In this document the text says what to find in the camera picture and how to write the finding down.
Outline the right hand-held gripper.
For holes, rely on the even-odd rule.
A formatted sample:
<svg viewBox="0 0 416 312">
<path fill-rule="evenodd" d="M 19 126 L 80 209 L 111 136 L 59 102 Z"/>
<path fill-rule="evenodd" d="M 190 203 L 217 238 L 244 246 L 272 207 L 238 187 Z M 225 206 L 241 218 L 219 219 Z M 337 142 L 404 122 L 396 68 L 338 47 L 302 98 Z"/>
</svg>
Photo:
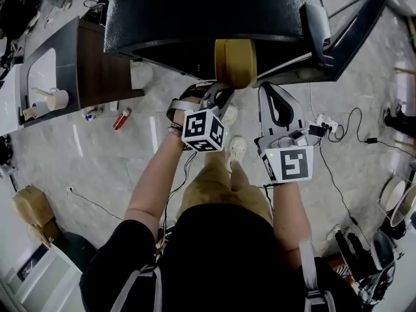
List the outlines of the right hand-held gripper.
<svg viewBox="0 0 416 312">
<path fill-rule="evenodd" d="M 313 146 L 308 143 L 306 131 L 297 130 L 305 126 L 300 103 L 286 89 L 268 82 L 259 87 L 258 100 L 263 136 L 254 142 L 270 182 L 312 179 Z M 282 129 L 294 132 L 277 136 Z"/>
</svg>

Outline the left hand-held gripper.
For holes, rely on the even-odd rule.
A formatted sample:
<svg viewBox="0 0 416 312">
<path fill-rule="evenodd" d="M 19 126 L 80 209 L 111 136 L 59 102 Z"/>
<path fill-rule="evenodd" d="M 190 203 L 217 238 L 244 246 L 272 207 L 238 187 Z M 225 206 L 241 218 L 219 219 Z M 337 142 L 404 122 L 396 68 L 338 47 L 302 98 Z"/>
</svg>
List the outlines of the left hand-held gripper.
<svg viewBox="0 0 416 312">
<path fill-rule="evenodd" d="M 222 151 L 225 126 L 222 123 L 234 88 L 224 83 L 200 83 L 190 85 L 173 99 L 169 109 L 185 113 L 182 141 L 195 151 Z"/>
</svg>

